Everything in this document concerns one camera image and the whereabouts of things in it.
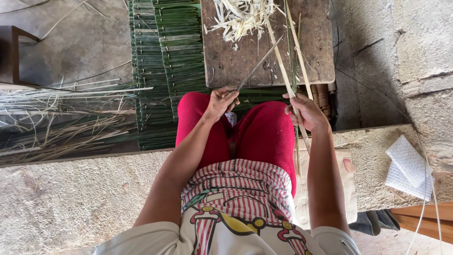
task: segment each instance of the white t-shirt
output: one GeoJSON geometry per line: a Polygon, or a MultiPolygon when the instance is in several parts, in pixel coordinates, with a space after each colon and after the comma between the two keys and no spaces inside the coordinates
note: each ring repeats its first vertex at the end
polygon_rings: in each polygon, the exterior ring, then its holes
{"type": "Polygon", "coordinates": [[[345,232],[311,235],[293,221],[291,181],[278,166],[234,159],[195,172],[181,196],[181,226],[156,222],[126,230],[96,255],[359,255],[345,232]]]}

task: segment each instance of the metal blade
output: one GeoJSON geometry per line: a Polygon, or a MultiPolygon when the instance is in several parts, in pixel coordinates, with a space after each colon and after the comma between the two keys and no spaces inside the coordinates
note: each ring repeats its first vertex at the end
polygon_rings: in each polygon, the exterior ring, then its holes
{"type": "Polygon", "coordinates": [[[247,81],[250,79],[250,77],[252,77],[252,75],[258,70],[258,67],[264,62],[264,60],[267,57],[269,57],[270,53],[277,47],[277,44],[279,44],[279,42],[282,40],[282,38],[283,38],[283,35],[280,37],[280,39],[278,39],[274,43],[274,45],[269,49],[269,51],[266,53],[266,55],[264,55],[264,57],[255,66],[255,68],[253,68],[253,70],[249,73],[249,75],[247,75],[247,77],[244,79],[244,81],[237,88],[237,91],[239,91],[247,83],[247,81]]]}

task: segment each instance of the person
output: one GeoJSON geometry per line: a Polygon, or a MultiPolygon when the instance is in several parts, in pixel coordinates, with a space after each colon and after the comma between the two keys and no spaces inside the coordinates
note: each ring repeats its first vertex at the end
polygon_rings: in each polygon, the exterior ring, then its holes
{"type": "Polygon", "coordinates": [[[182,97],[176,148],[134,226],[95,254],[359,254],[346,221],[332,130],[322,111],[297,93],[289,106],[277,101],[255,106],[232,127],[224,113],[239,104],[236,89],[182,97]],[[299,123],[293,108],[312,134],[311,234],[298,226],[294,210],[293,125],[299,123]]]}

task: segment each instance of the hand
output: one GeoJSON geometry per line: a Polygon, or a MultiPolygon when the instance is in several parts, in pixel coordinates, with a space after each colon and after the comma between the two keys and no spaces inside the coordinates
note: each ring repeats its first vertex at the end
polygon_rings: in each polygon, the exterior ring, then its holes
{"type": "Polygon", "coordinates": [[[237,87],[226,86],[211,92],[209,105],[204,113],[204,116],[217,122],[220,117],[226,112],[229,113],[236,104],[239,104],[239,91],[235,91],[237,87]]]}
{"type": "MultiPolygon", "coordinates": [[[[289,95],[286,93],[283,95],[284,98],[289,98],[289,95]]],[[[284,109],[284,112],[286,114],[290,114],[291,121],[293,125],[299,125],[299,121],[297,120],[298,118],[294,114],[294,107],[299,109],[300,114],[301,114],[301,119],[304,124],[304,127],[313,132],[315,130],[330,130],[330,124],[329,121],[327,120],[326,116],[324,113],[319,109],[318,106],[314,103],[313,100],[309,99],[308,97],[296,93],[296,96],[294,98],[290,98],[289,102],[291,105],[287,106],[284,109]]]]}

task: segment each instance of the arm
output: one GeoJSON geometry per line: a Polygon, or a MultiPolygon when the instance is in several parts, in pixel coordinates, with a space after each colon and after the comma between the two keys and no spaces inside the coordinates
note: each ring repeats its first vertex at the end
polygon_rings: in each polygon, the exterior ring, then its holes
{"type": "Polygon", "coordinates": [[[179,225],[181,192],[197,170],[211,127],[225,111],[231,111],[239,103],[239,92],[230,93],[233,89],[223,87],[211,93],[206,112],[160,168],[134,227],[160,221],[179,225]]]}
{"type": "MultiPolygon", "coordinates": [[[[285,112],[289,114],[292,107],[298,108],[305,128],[312,133],[307,178],[311,229],[330,226],[351,235],[330,124],[313,100],[297,93],[296,98],[291,98],[290,102],[291,106],[285,112]]],[[[293,125],[299,124],[294,112],[291,113],[291,120],[293,125]]]]}

